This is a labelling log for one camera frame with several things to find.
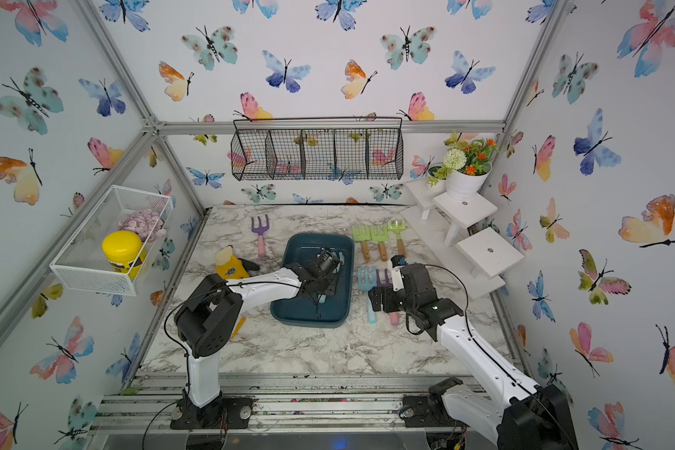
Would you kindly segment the purple fork pink handle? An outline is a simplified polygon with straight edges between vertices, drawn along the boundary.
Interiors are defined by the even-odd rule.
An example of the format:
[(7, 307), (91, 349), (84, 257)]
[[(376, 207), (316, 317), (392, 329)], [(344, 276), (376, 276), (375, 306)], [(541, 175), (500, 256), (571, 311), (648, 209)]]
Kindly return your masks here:
[[(390, 279), (390, 272), (388, 269), (377, 269), (376, 270), (376, 283), (378, 287), (391, 287), (392, 282)], [(393, 327), (398, 327), (401, 324), (401, 319), (399, 318), (399, 313), (390, 312), (389, 313), (390, 324)]]

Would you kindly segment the blue fork white handle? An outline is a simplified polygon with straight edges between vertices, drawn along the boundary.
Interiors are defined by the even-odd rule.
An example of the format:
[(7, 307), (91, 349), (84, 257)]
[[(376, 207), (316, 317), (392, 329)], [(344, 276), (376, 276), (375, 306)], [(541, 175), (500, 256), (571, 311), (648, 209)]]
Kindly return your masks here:
[(337, 253), (337, 258), (339, 258), (339, 261), (336, 263), (334, 270), (332, 271), (333, 276), (331, 277), (330, 284), (328, 285), (327, 291), (324, 292), (319, 296), (318, 303), (323, 304), (326, 301), (326, 298), (328, 296), (333, 296), (335, 294), (335, 290), (337, 289), (337, 282), (338, 282), (338, 273), (341, 271), (341, 268), (345, 264), (345, 257), (344, 253), (342, 251), (339, 251)]

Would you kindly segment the green fork wooden handle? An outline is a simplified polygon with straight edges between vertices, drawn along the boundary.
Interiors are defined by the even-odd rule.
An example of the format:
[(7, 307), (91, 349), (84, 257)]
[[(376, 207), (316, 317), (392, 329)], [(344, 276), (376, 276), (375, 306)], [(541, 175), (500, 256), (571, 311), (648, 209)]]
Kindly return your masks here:
[(386, 225), (374, 225), (369, 230), (370, 239), (378, 245), (380, 257), (383, 262), (388, 261), (386, 243), (389, 241), (389, 232)]

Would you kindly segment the green rake wooden handle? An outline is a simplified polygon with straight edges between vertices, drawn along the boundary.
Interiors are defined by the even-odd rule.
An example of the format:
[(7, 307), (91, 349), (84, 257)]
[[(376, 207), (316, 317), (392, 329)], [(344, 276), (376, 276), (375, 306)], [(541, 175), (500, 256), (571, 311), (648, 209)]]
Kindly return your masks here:
[(352, 225), (352, 237), (354, 241), (360, 244), (365, 262), (371, 261), (371, 251), (369, 250), (369, 241), (371, 241), (371, 228), (366, 225)]
[(397, 242), (397, 250), (399, 255), (406, 256), (406, 247), (402, 239), (402, 234), (407, 230), (407, 223), (403, 220), (390, 220), (387, 225), (388, 231), (392, 233)]

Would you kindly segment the purple rake pink handle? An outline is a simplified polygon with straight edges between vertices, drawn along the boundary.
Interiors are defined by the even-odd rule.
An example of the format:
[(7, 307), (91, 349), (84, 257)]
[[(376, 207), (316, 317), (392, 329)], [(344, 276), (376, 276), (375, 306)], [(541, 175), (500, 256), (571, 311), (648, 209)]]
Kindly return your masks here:
[(258, 236), (257, 249), (258, 249), (258, 256), (261, 259), (264, 259), (267, 256), (266, 240), (264, 239), (264, 235), (269, 230), (269, 228), (270, 228), (270, 220), (268, 215), (253, 217), (251, 219), (251, 232), (255, 233), (256, 236)]

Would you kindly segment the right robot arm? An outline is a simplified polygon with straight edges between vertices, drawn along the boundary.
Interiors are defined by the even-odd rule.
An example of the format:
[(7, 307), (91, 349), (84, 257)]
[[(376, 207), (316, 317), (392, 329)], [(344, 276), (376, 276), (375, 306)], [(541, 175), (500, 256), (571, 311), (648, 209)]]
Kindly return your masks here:
[(455, 356), (485, 390), (470, 392), (456, 377), (432, 388), (434, 412), (478, 432), (499, 449), (575, 449), (569, 400), (541, 386), (503, 357), (474, 328), (467, 309), (438, 295), (429, 265), (391, 262), (392, 284), (370, 290), (375, 311), (404, 311), (406, 329), (427, 334)]

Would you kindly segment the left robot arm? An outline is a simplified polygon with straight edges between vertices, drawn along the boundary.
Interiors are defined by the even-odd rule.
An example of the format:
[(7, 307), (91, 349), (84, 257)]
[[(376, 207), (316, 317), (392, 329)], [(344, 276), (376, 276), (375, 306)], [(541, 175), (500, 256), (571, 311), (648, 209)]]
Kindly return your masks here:
[(178, 342), (187, 348), (187, 383), (171, 413), (170, 428), (225, 428), (230, 407), (219, 382), (219, 351), (229, 343), (240, 316), (278, 300), (331, 296), (341, 266), (337, 253), (321, 249), (308, 262), (249, 279), (206, 277), (174, 313)]

